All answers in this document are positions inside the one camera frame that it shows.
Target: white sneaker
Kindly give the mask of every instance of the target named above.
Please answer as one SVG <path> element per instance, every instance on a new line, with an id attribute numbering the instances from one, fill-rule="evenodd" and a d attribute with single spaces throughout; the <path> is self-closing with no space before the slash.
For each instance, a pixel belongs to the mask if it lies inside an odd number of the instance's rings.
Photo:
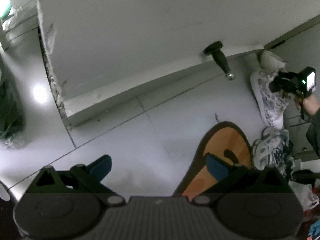
<path id="1" fill-rule="evenodd" d="M 291 98 L 281 91 L 271 93 L 269 84 L 275 76 L 276 73 L 268 74 L 258 70 L 251 75 L 250 81 L 263 122 L 266 126 L 282 129 L 283 113 Z"/>
<path id="2" fill-rule="evenodd" d="M 262 52 L 259 60 L 261 68 L 267 70 L 268 73 L 278 73 L 287 64 L 284 59 L 268 50 Z"/>

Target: dark sleeve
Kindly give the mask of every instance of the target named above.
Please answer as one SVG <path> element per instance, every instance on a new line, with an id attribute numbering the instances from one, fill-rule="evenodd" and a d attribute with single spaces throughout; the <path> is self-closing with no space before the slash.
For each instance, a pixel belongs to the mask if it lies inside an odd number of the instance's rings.
<path id="1" fill-rule="evenodd" d="M 320 109 L 316 112 L 314 116 L 311 118 L 311 124 L 307 131 L 307 140 L 312 145 L 316 154 L 320 158 Z"/>

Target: teal object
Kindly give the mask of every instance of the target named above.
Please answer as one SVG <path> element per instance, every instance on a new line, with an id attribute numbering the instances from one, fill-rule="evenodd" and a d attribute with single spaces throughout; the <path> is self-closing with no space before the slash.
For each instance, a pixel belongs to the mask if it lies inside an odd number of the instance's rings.
<path id="1" fill-rule="evenodd" d="M 8 17 L 10 10 L 11 10 L 11 4 L 9 0 L 0 0 L 0 18 L 1 20 L 4 20 Z"/>

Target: damaged door edge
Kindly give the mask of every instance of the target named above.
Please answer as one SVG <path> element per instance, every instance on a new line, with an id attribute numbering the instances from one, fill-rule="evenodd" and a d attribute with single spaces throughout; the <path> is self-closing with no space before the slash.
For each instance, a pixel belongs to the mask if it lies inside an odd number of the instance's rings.
<path id="1" fill-rule="evenodd" d="M 48 77 L 49 86 L 51 89 L 52 96 L 58 108 L 60 117 L 62 119 L 63 124 L 67 129 L 71 129 L 71 124 L 66 117 L 65 106 L 63 103 L 62 97 L 62 89 L 58 84 L 57 77 L 53 71 L 53 67 L 50 60 L 50 55 L 53 53 L 54 49 L 54 41 L 57 35 L 57 28 L 54 23 L 51 23 L 49 28 L 45 31 L 43 24 L 43 13 L 41 10 L 41 4 L 39 0 L 36 0 L 37 3 L 37 11 L 39 18 L 39 41 L 41 47 L 42 58 L 44 62 L 44 68 Z"/>

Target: tile floor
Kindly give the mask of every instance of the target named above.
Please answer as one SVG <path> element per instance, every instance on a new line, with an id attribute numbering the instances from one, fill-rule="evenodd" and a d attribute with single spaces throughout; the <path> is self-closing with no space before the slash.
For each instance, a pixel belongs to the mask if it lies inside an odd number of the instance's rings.
<path id="1" fill-rule="evenodd" d="M 188 170 L 203 135 L 219 121 L 231 121 L 250 143 L 264 128 L 249 76 L 256 67 L 229 61 L 235 80 L 217 66 L 149 92 L 111 109 L 68 133 L 51 96 L 37 29 L 0 49 L 14 77 L 25 111 L 28 144 L 0 151 L 0 180 L 20 199 L 37 171 L 52 164 L 69 169 L 101 155 L 112 157 L 103 184 L 126 199 L 131 195 L 171 195 Z M 45 102 L 34 89 L 42 88 Z"/>

